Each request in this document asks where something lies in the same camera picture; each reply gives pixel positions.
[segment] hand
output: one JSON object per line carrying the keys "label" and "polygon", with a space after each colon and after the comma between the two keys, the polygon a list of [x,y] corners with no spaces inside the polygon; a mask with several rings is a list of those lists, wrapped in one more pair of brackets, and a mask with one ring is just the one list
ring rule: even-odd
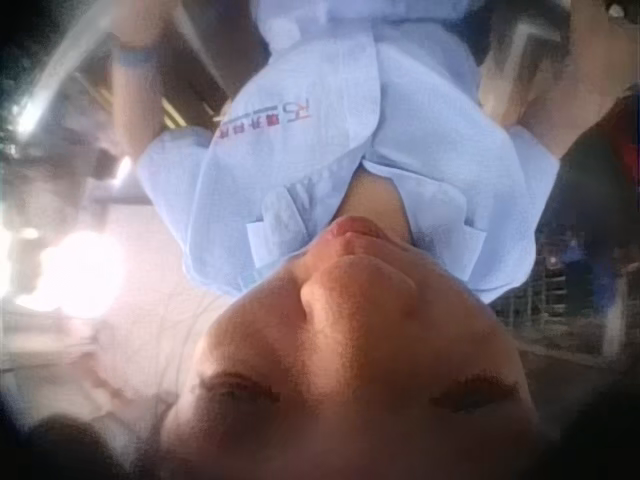
{"label": "hand", "polygon": [[131,47],[155,44],[181,0],[115,0],[113,33]]}
{"label": "hand", "polygon": [[570,75],[579,88],[615,98],[638,77],[640,29],[610,18],[603,0],[572,0]]}

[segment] shirt sleeve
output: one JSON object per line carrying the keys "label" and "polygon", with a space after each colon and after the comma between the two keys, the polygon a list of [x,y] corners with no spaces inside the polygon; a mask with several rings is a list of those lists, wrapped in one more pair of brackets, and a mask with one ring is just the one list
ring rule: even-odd
{"label": "shirt sleeve", "polygon": [[516,126],[508,133],[524,174],[535,228],[558,176],[560,162],[527,129]]}
{"label": "shirt sleeve", "polygon": [[202,165],[212,134],[195,127],[156,138],[138,161],[138,178],[184,250]]}

